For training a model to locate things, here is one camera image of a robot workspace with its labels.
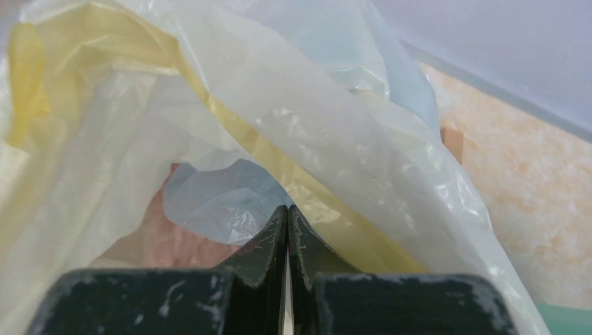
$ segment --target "plastic bag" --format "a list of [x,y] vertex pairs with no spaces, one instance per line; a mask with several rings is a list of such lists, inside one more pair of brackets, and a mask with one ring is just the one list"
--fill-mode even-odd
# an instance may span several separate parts
[[437,134],[269,27],[205,0],[45,0],[20,21],[0,71],[0,333],[138,230],[171,164],[243,158],[361,270],[481,275],[521,334],[548,334]]
[[243,245],[275,209],[292,200],[263,168],[238,160],[222,170],[201,172],[181,165],[164,189],[163,208],[174,223],[212,241]]
[[415,113],[439,133],[434,90],[370,1],[219,0],[281,34],[334,80]]

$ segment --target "black metal object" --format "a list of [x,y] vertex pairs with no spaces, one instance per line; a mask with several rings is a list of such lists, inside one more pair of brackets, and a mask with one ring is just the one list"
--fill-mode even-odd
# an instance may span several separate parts
[[482,278],[362,274],[296,206],[214,269],[66,274],[27,333],[282,334],[286,249],[295,335],[517,334]]
[[215,269],[82,269],[47,293],[28,334],[281,334],[288,210]]
[[358,273],[318,237],[298,207],[288,211],[288,251],[292,281],[294,334],[310,334],[313,329],[312,289],[321,273]]
[[363,274],[289,210],[295,335],[517,334],[503,299],[465,275]]
[[518,334],[477,276],[333,274],[317,278],[313,296],[313,327],[302,334]]

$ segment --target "yellow plastic bag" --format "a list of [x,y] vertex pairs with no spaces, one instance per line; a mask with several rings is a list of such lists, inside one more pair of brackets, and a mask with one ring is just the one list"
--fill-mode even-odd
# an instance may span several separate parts
[[479,274],[523,334],[546,332],[436,134],[252,20],[208,1],[39,1],[6,65],[0,334],[22,332],[60,274],[136,230],[171,163],[212,152],[263,166],[361,270]]

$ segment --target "beige tile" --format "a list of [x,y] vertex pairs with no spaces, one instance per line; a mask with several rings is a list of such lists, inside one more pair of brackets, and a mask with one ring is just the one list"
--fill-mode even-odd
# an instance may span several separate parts
[[592,144],[424,66],[442,125],[533,298],[592,308]]

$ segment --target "pink surface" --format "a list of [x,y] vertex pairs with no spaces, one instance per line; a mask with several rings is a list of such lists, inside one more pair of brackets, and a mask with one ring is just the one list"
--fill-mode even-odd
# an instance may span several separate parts
[[210,241],[171,222],[163,211],[161,188],[148,205],[140,228],[117,241],[101,258],[139,267],[208,268],[224,261],[239,248]]

